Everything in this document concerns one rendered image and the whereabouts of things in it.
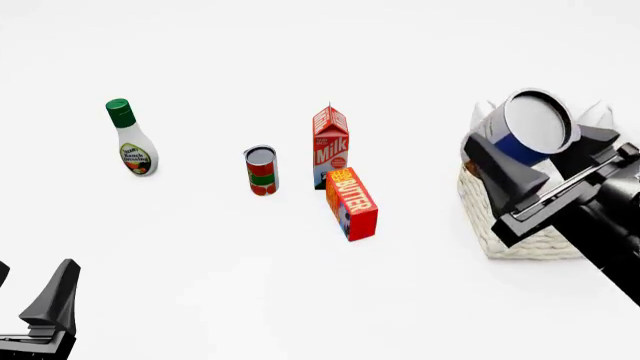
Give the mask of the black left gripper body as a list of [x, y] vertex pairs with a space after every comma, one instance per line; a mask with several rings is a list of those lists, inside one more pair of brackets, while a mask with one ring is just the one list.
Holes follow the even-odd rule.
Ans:
[[0, 335], [0, 360], [68, 360], [74, 335], [53, 326], [40, 326], [28, 335]]

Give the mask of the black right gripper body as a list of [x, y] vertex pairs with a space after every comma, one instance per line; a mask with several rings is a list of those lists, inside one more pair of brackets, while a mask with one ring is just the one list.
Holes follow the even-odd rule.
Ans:
[[522, 212], [499, 218], [492, 231], [507, 247], [554, 227], [576, 248], [600, 239], [640, 248], [640, 149], [624, 143]]

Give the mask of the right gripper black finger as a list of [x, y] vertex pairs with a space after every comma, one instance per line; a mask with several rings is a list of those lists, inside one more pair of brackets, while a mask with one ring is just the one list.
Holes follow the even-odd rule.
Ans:
[[545, 173], [510, 158], [480, 134], [468, 137], [464, 151], [484, 184], [495, 218], [521, 212], [540, 199], [537, 193], [549, 180]]
[[620, 137], [620, 134], [608, 128], [596, 128], [586, 125], [579, 125], [581, 137], [563, 152], [550, 157], [554, 167], [562, 176], [568, 180], [588, 167], [601, 164], [597, 158], [602, 154], [607, 154], [612, 149], [613, 144]]

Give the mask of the blue and white soup can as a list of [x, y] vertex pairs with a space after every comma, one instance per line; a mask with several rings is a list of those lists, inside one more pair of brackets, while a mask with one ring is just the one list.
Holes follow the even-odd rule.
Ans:
[[529, 167], [563, 152], [581, 136], [565, 105], [541, 89], [514, 92], [470, 132]]

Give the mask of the white woven basket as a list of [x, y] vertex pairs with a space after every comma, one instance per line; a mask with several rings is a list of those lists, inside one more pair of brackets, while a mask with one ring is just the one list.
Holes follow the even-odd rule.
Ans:
[[[491, 101], [478, 101], [471, 116], [470, 130], [475, 131], [481, 120], [496, 107]], [[578, 116], [577, 123], [618, 130], [612, 107], [606, 101], [598, 101], [585, 110]], [[549, 182], [544, 185], [542, 191], [548, 191], [554, 186], [560, 185], [563, 180], [551, 161], [537, 164], [534, 166], [534, 170], [540, 170], [550, 176]], [[464, 164], [458, 176], [457, 191], [479, 244], [488, 258], [565, 260], [582, 257], [580, 252], [553, 227], [546, 227], [511, 248], [507, 248], [491, 230], [495, 219], [483, 183], [473, 176]]]

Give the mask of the red and orange butter box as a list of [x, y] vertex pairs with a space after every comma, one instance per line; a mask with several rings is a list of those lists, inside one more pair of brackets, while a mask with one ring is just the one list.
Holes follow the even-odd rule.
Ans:
[[378, 207], [351, 167], [328, 173], [326, 199], [349, 242], [375, 234]]

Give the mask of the ranch dressing bottle green cap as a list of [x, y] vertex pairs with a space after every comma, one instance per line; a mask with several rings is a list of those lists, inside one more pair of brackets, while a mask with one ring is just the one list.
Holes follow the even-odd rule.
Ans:
[[106, 104], [106, 110], [118, 132], [119, 155], [124, 165], [135, 176], [150, 176], [158, 167], [158, 152], [139, 127], [129, 102], [113, 99]]

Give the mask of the red and white milk carton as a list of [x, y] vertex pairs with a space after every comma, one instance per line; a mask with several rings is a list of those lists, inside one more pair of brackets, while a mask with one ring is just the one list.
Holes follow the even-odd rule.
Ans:
[[328, 105], [313, 117], [313, 177], [316, 190], [326, 189], [330, 171], [347, 167], [348, 149], [346, 116]]

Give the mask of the red and green tomato can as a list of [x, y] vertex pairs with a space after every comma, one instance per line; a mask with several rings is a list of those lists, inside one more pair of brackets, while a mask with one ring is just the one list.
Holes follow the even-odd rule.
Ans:
[[253, 146], [244, 152], [250, 188], [258, 196], [274, 194], [278, 190], [277, 156], [266, 145]]

